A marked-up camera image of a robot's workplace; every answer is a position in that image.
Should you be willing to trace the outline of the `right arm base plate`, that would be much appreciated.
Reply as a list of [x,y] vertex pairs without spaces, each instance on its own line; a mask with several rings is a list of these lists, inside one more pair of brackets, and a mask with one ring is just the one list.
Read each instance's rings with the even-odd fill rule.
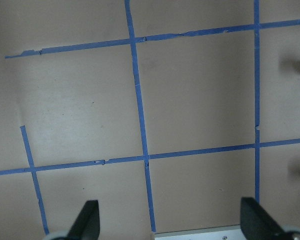
[[245,240],[240,225],[156,233],[155,240]]

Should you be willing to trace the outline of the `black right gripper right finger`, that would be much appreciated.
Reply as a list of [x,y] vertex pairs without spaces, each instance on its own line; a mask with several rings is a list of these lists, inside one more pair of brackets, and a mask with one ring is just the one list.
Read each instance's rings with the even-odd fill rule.
[[247,240],[286,240],[286,232],[253,197],[240,201],[240,229]]

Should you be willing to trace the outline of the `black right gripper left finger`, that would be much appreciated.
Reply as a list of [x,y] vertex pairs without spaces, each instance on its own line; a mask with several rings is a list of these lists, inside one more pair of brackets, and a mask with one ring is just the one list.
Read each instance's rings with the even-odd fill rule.
[[100,211],[98,200],[85,202],[70,228],[67,240],[98,240],[100,236]]

